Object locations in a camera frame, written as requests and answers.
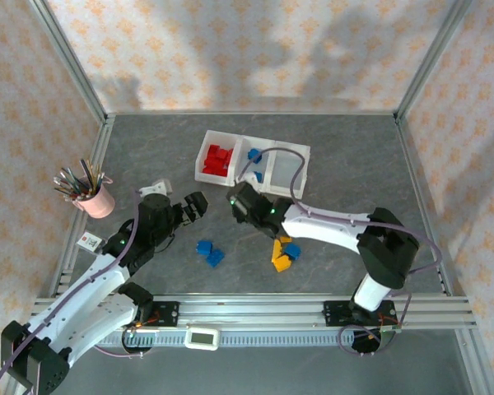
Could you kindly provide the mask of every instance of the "blue block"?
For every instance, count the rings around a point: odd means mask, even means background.
[[[259,154],[260,151],[256,150],[256,149],[252,149],[249,151],[249,153],[247,154],[247,157],[249,158],[249,160],[253,159],[257,154]],[[255,161],[254,163],[259,163],[260,161],[262,160],[262,156],[260,155]]]
[[[288,255],[289,258],[291,258],[291,260],[295,260],[295,259],[298,259],[298,257],[300,257],[300,247],[298,247],[296,244],[293,244],[293,243],[289,243],[288,245],[286,245],[286,247],[284,248],[283,250],[283,253]]]
[[[212,243],[206,240],[198,241],[196,250],[202,255],[209,255],[212,252]]]
[[[256,176],[256,179],[258,180],[259,183],[262,183],[263,181],[263,176],[259,171],[255,171],[254,175]]]
[[[225,254],[219,250],[215,249],[210,253],[210,255],[207,257],[207,263],[211,265],[212,267],[216,267],[219,262],[225,257]]]

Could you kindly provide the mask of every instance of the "yellow lego brick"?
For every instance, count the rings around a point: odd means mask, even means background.
[[[277,269],[277,272],[283,272],[291,267],[291,260],[287,255],[282,255],[280,258],[274,260],[273,265]]]
[[[274,263],[274,261],[279,258],[282,255],[282,243],[280,243],[279,240],[274,240],[274,245],[273,245],[273,257],[271,258],[271,262]]]

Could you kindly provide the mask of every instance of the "pencil cup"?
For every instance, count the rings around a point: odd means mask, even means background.
[[[73,205],[85,211],[88,216],[92,218],[104,218],[108,216],[115,207],[115,200],[105,188],[105,184],[111,184],[113,181],[108,177],[105,177],[103,184],[100,186],[99,192],[88,200],[76,201],[74,200]]]

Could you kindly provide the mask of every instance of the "gray floor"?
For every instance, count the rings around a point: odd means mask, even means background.
[[[374,357],[336,347],[164,349],[142,360],[88,351],[54,395],[469,395],[452,331],[404,332]]]
[[[277,273],[271,264],[273,242],[231,215],[226,188],[194,181],[194,162],[205,132],[213,129],[311,147],[303,202],[346,212],[386,207],[406,226],[423,230],[393,118],[323,115],[161,115],[118,116],[106,152],[104,170],[116,200],[103,220],[89,219],[86,228],[108,238],[132,216],[130,187],[168,178],[178,202],[193,191],[210,201],[207,215],[179,229],[176,240],[133,278],[152,294],[184,292],[330,292],[350,295],[365,274],[355,253],[335,245],[299,239],[302,255]],[[210,239],[226,257],[212,269],[197,255],[196,243]],[[80,252],[74,278],[93,257]],[[431,261],[429,250],[415,265]],[[408,289],[441,292],[435,271],[411,279]]]

